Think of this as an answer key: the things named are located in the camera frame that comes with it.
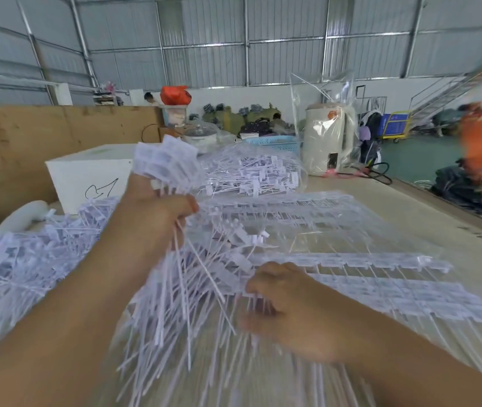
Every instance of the floor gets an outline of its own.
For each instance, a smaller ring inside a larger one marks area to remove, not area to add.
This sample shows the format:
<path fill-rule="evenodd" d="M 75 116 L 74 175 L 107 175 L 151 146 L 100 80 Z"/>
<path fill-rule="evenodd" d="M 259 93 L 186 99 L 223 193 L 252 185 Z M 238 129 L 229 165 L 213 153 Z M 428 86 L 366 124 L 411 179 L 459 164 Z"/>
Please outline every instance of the floor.
<path fill-rule="evenodd" d="M 387 175 L 414 182 L 435 179 L 435 170 L 453 165 L 463 154 L 456 137 L 415 136 L 395 144 L 385 140 L 382 159 L 390 164 Z"/>

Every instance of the person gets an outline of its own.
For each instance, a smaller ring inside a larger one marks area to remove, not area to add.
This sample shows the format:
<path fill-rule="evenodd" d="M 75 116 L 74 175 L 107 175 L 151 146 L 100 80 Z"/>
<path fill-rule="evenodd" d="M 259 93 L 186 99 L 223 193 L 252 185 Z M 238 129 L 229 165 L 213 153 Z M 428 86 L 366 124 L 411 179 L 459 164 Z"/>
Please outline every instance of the person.
<path fill-rule="evenodd" d="M 0 406 L 84 404 L 124 308 L 197 209 L 132 175 L 100 240 L 0 342 Z M 245 313 L 239 327 L 308 360 L 346 363 L 386 405 L 482 406 L 481 373 L 293 264 L 259 267 L 246 291 L 275 311 Z"/>
<path fill-rule="evenodd" d="M 146 92 L 143 97 L 145 98 L 145 101 L 150 103 L 150 105 L 152 105 L 152 106 L 158 104 L 156 102 L 156 100 L 154 99 L 152 93 L 150 93 L 150 92 Z"/>

